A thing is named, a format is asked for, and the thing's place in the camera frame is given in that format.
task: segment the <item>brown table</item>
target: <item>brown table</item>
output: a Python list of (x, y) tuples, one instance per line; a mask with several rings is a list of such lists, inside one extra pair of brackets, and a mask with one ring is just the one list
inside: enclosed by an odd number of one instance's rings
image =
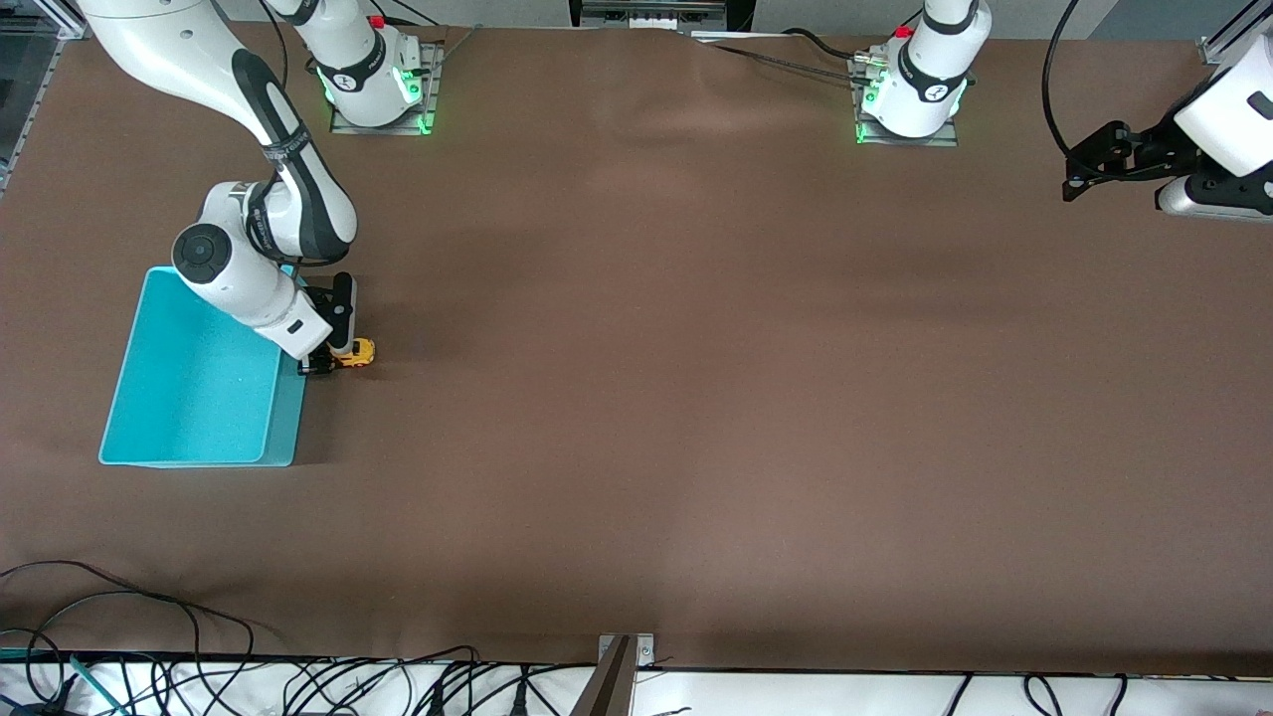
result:
[[(923, 150), (672, 33), (480, 31), (433, 136), (317, 136), (376, 366), (311, 382), (294, 468), (169, 473), (95, 459), (141, 276), (267, 166), (76, 43), (0, 201), (0, 558), (94, 562), (274, 652), (653, 631), (675, 665), (1270, 674), (1269, 229), (1147, 185), (1063, 204), (1043, 48), (989, 43), (961, 147)], [(1204, 74), (1067, 43), (1059, 120), (1147, 126)], [(88, 589), (28, 573), (0, 608)], [(134, 601), (55, 636), (190, 648)]]

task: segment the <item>white floor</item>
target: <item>white floor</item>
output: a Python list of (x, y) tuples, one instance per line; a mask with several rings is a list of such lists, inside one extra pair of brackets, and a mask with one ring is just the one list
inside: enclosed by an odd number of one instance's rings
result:
[[(396, 716), (419, 699), (442, 674), (443, 664), (424, 664), (398, 669), (384, 677), (374, 689), (360, 698), (354, 707), (359, 716)], [(220, 671), (233, 665), (205, 664), (205, 671)], [(328, 685), (325, 693), (335, 701), (358, 688), (368, 677), (384, 666), (365, 666)], [(150, 666), (130, 665), (132, 689), (140, 696), (149, 688)], [(533, 677), (540, 692), (565, 715), (588, 680), (591, 668), (568, 669)], [(118, 665), (99, 664), (90, 673), (116, 701), (127, 702)], [(278, 664), (257, 666), (242, 673), (225, 691), (223, 698), (243, 716), (283, 716), (283, 687), (299, 669)], [(491, 689), (519, 675), (516, 666), (502, 666), (475, 679), (474, 698), (481, 699)], [(193, 665), (183, 664), (176, 670), (177, 678), (193, 677)], [(209, 677), (215, 688), (225, 677)], [(691, 673), (663, 671), (638, 675), (633, 698), (633, 716), (666, 715), (689, 707), (690, 716), (746, 716), (746, 715), (853, 715), (853, 716), (943, 716), (961, 677), (931, 677), (903, 674), (755, 674), (755, 673)], [(1050, 678), (1066, 715), (1105, 716), (1118, 691), (1114, 678)], [(57, 683), (55, 665), (36, 668), (36, 685), (51, 693)], [(1025, 699), (1021, 677), (976, 677), (969, 685), (957, 713), (1036, 716)], [(1035, 684), (1035, 698), (1049, 707), (1045, 692)], [(289, 693), (297, 692), (293, 684)], [(202, 713), (210, 703), (209, 691), (192, 682), (181, 687), (181, 693), (196, 713)], [(34, 698), (27, 685), (22, 665), (0, 666), (0, 694), (19, 703), (32, 703)], [(475, 710), (475, 716), (507, 716), (514, 691), (505, 688), (498, 696)], [(467, 689), (460, 689), (447, 703), (446, 713), (462, 715), (467, 710)], [(78, 679), (69, 699), (69, 711), (84, 716), (109, 716), (111, 705), (84, 679)], [(531, 716), (551, 716), (550, 711), (530, 694), (527, 706)], [(172, 698), (169, 710), (174, 716), (187, 713)], [(304, 707), (293, 706), (292, 712), (307, 715), (327, 713), (331, 705), (313, 698)], [(1132, 679), (1119, 716), (1256, 716), (1262, 710), (1273, 711), (1273, 683), (1268, 682), (1216, 682), (1207, 679)], [(158, 715), (154, 699), (126, 710), (139, 716)], [(210, 716), (229, 716), (222, 707)]]

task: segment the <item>turquoise bin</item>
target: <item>turquoise bin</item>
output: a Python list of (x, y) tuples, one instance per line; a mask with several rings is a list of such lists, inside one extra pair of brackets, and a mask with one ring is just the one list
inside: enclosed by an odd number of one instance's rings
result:
[(304, 376), (297, 361), (186, 288), (146, 271), (98, 460), (143, 468), (292, 464)]

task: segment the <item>blue plastic container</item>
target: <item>blue plastic container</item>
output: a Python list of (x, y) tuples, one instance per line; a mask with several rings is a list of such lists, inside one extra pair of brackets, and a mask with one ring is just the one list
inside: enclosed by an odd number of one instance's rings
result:
[(143, 468), (292, 464), (304, 376), (172, 266), (146, 271), (98, 460)]

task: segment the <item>brown tabletop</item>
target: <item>brown tabletop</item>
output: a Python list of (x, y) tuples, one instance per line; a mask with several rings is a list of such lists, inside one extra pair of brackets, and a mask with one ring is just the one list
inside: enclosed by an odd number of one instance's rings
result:
[[(673, 665), (1270, 674), (1269, 229), (1152, 185), (1063, 204), (1043, 50), (990, 42), (961, 145), (900, 149), (854, 144), (834, 83), (668, 32), (479, 31), (433, 136), (317, 132), (374, 367), (311, 381), (295, 466), (172, 473), (97, 462), (141, 278), (269, 167), (74, 43), (0, 201), (0, 558), (97, 563), (272, 652), (642, 631)], [(1147, 126), (1204, 75), (1186, 43), (1067, 43), (1058, 118)], [(0, 608), (89, 589), (27, 573)], [(190, 648), (135, 601), (53, 634)]]

